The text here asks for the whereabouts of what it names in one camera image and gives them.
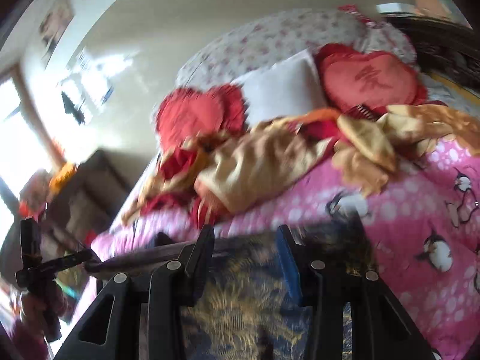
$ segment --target white pillow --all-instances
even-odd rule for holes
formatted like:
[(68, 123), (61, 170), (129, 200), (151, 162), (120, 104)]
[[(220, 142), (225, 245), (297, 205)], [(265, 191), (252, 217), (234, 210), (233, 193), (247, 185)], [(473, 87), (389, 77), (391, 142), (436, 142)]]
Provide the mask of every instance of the white pillow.
[(314, 58), (300, 51), (271, 67), (248, 72), (233, 84), (240, 85), (250, 127), (279, 116), (298, 116), (327, 107)]

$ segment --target wall picture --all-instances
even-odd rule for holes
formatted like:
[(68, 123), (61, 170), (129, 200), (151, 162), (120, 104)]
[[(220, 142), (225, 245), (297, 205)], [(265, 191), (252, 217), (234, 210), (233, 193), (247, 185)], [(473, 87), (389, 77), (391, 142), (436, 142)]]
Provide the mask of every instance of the wall picture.
[(55, 0), (53, 7), (40, 24), (38, 32), (44, 46), (42, 61), (45, 66), (49, 63), (53, 51), (73, 17), (69, 0)]

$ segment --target dark hanging cloth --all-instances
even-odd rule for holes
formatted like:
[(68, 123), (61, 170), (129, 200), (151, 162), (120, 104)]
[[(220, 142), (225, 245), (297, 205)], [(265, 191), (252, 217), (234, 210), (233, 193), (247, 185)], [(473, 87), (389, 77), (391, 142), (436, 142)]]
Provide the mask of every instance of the dark hanging cloth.
[(85, 123), (85, 116), (83, 112), (75, 107), (75, 104), (65, 92), (62, 91), (61, 96), (63, 98), (63, 108), (66, 114), (72, 114), (78, 124)]

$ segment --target heart-shaped pillow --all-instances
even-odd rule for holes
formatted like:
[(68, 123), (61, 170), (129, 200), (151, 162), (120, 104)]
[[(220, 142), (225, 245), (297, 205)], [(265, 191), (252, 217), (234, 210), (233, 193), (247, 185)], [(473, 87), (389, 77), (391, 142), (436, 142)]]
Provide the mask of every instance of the heart-shaped pillow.
[(157, 114), (157, 132), (163, 150), (176, 147), (199, 132), (220, 130), (224, 107), (216, 90), (199, 92), (192, 88), (178, 88), (160, 105)]
[(321, 62), (323, 88), (342, 111), (416, 103), (415, 71), (389, 52), (336, 52)]

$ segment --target blue gripper pad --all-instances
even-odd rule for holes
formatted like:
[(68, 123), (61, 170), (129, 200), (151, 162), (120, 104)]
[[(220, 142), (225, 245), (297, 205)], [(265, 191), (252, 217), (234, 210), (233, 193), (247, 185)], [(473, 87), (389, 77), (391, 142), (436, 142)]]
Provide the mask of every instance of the blue gripper pad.
[(282, 226), (277, 229), (275, 243), (277, 244), (278, 256), (280, 258), (283, 277), (286, 281), (286, 288), (292, 300), (299, 305), (301, 304), (303, 298), (302, 288), (300, 285), (300, 273), (293, 258), (290, 246), (283, 235), (284, 231), (289, 230), (283, 229)]

